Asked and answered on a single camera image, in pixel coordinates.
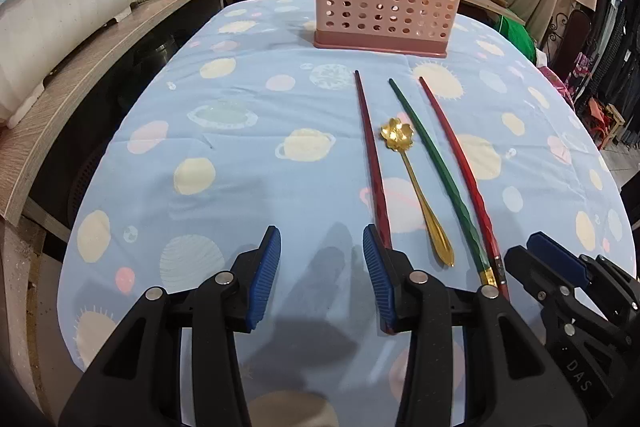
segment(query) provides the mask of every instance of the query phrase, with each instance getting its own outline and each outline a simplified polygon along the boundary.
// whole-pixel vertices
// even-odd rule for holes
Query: metal screw
[[[498,288],[496,288],[495,286],[491,286],[490,284],[485,284],[480,289],[480,293],[482,293],[482,295],[484,295],[488,299],[495,299],[500,292],[498,292]]]
[[[159,298],[162,297],[162,288],[158,288],[157,286],[154,286],[153,288],[149,288],[145,292],[145,297],[150,301],[157,301]]]
[[[220,285],[225,285],[229,284],[233,279],[234,275],[231,272],[220,272],[216,274],[214,281]]]
[[[414,270],[409,274],[409,280],[416,284],[424,284],[429,280],[429,276],[422,270]]]

